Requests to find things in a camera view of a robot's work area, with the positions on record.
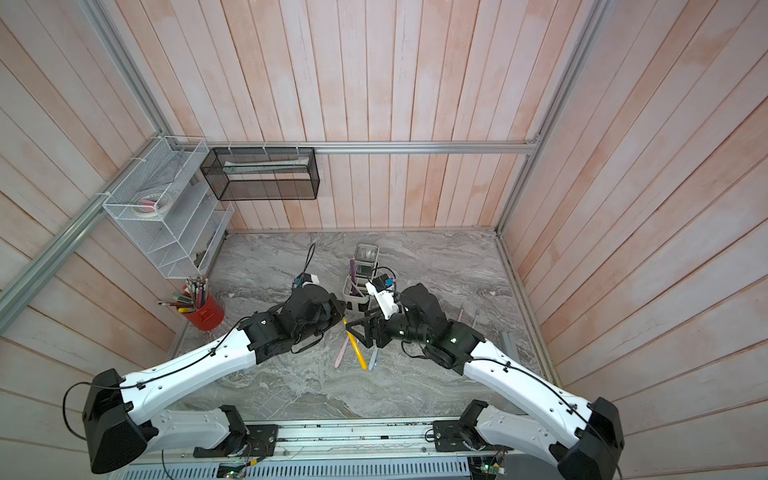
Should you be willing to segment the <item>yellow toothbrush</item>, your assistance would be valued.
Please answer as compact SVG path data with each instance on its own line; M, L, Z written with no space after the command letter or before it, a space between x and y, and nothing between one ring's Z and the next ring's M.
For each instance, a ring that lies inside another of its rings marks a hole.
M366 362L366 360L365 360L365 358L364 358L364 356L362 354L362 351L361 351L361 349L360 349L360 347L358 345L356 337L352 333L350 333L348 330L346 330L346 333L347 333L349 342L350 342L350 344L351 344L351 346L353 348L353 351L355 353L356 359L357 359L360 367L364 371L367 371L368 370L368 364L367 364L367 362Z

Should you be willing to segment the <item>purple toothbrush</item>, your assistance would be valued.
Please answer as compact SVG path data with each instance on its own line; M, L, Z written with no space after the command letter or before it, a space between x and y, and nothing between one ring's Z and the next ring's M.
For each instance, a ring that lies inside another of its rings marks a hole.
M349 279L350 279L351 290L359 294L359 291L357 289L357 280L356 280L356 261L354 258L349 260Z

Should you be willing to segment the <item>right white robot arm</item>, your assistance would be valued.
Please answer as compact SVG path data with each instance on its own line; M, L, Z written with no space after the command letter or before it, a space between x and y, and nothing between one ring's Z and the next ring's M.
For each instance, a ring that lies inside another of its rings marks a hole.
M423 284L400 293L373 283L365 288L377 305L346 327L365 347L416 344L418 359L478 382L522 411L474 400L458 419L433 424L437 449L513 450L555 466L565 479L622 478L625 441L613 403L588 401L523 367L471 326L449 319Z

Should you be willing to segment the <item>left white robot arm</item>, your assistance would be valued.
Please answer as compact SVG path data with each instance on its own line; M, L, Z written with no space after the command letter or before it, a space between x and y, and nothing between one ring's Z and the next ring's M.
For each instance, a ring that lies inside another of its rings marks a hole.
M224 405L203 412L172 412L171 404L240 370L285 353L304 351L342 321L345 305L315 283L240 319L222 337L161 365L125 376L109 369L88 382L82 411L90 470L107 474L153 450L191 448L202 457L257 450L239 411Z

